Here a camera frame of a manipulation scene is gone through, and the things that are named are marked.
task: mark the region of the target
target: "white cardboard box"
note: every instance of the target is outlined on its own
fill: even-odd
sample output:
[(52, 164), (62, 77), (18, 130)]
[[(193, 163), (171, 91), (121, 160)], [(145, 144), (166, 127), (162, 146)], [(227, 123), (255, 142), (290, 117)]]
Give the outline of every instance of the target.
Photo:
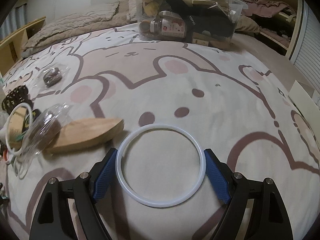
[(315, 103), (320, 102), (320, 94), (312, 87), (295, 81), (290, 89), (289, 97), (309, 123), (317, 143), (320, 145), (320, 110)]

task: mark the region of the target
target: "wooden cabinet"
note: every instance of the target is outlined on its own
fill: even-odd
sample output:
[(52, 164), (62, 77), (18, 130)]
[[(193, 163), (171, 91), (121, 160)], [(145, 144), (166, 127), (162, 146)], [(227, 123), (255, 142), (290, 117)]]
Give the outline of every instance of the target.
[(289, 4), (296, 12), (297, 16), (292, 18), (284, 12), (279, 12), (272, 18), (263, 18), (263, 17), (255, 17), (254, 20), (261, 26), (263, 21), (269, 21), (274, 25), (282, 26), (284, 29), (287, 29), (290, 35), (292, 35), (290, 45), (288, 47), (281, 44), (279, 41), (276, 41), (274, 38), (270, 37), (265, 33), (260, 33), (255, 35), (255, 37), (266, 44), (268, 47), (271, 47), (279, 54), (286, 56), (287, 58), (291, 58), (293, 50), (295, 48), (301, 22), (302, 22), (302, 14), (303, 14), (303, 0), (271, 0), (271, 1), (283, 1)]
[(45, 23), (45, 17), (24, 25), (0, 41), (0, 73), (4, 76), (21, 59), (21, 45), (37, 33)]

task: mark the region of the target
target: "silver bolt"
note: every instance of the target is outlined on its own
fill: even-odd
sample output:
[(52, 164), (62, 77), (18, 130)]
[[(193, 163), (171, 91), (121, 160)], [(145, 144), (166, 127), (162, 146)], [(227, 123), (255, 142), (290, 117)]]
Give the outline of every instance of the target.
[(268, 184), (273, 184), (273, 179), (271, 179), (271, 178), (266, 178), (266, 182), (267, 182)]
[(87, 173), (87, 172), (83, 172), (83, 173), (80, 174), (80, 178), (81, 178), (81, 179), (85, 179), (85, 178), (87, 178), (88, 176), (89, 176), (89, 173)]
[(56, 178), (51, 178), (49, 179), (49, 184), (54, 184), (57, 181)]
[(240, 172), (235, 172), (235, 173), (233, 174), (233, 176), (234, 176), (236, 179), (242, 179), (242, 177), (243, 177)]

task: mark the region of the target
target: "bed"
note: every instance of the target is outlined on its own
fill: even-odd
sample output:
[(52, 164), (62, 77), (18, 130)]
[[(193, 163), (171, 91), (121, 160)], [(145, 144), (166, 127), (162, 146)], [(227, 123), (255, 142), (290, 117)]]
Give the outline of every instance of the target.
[[(89, 171), (110, 147), (118, 148), (130, 132), (166, 123), (188, 131), (202, 148), (211, 148), (220, 161), (248, 179), (273, 178), (294, 239), (302, 239), (319, 214), (320, 199), (320, 152), (288, 98), (290, 83), (303, 77), (290, 69), (289, 61), (283, 64), (276, 52), (252, 42), (251, 37), (235, 34), (231, 51), (222, 51), (141, 41), (138, 24), (131, 24), (69, 38), (17, 63), (4, 77), (5, 92), (25, 84), (41, 111), (66, 103), (73, 106), (73, 120), (119, 117), (125, 124), (124, 131), (103, 147), (39, 155), (23, 180), (1, 162), (0, 181), (10, 197), (7, 218), (17, 236), (28, 239), (41, 192), (51, 177), (73, 179)], [(41, 70), (52, 63), (69, 66), (59, 90), (33, 88)], [(196, 149), (170, 131), (141, 136), (130, 146), (123, 166), (129, 185), (157, 200), (188, 190), (198, 169)], [(70, 200), (69, 205), (78, 239), (85, 239), (75, 204)], [(244, 237), (251, 207), (249, 201), (237, 239)], [(191, 199), (171, 208), (136, 202), (122, 191), (116, 177), (97, 203), (111, 237), (126, 240), (209, 239), (224, 208), (207, 177)]]

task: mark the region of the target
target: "storage bin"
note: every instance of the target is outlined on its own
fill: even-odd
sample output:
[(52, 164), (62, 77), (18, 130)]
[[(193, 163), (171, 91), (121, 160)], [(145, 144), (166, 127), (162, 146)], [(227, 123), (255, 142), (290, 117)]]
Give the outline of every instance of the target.
[(243, 8), (239, 0), (136, 0), (141, 40), (227, 49)]

